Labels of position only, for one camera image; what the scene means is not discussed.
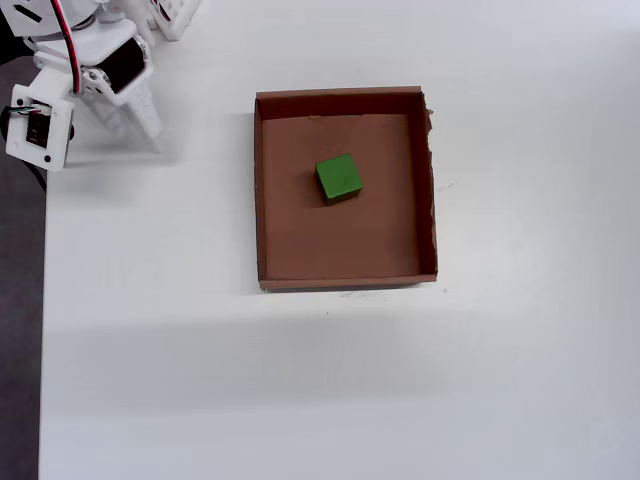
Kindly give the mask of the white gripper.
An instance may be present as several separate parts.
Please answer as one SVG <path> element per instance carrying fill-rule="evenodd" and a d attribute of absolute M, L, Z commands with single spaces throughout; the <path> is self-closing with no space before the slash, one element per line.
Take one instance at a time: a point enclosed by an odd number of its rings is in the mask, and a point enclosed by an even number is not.
<path fill-rule="evenodd" d="M 61 33 L 35 39 L 33 98 L 51 103 L 73 95 L 111 133 L 125 133 L 124 113 L 151 151 L 162 151 L 163 127 L 150 89 L 149 45 L 129 19 L 95 19 L 71 32 L 72 59 Z"/>

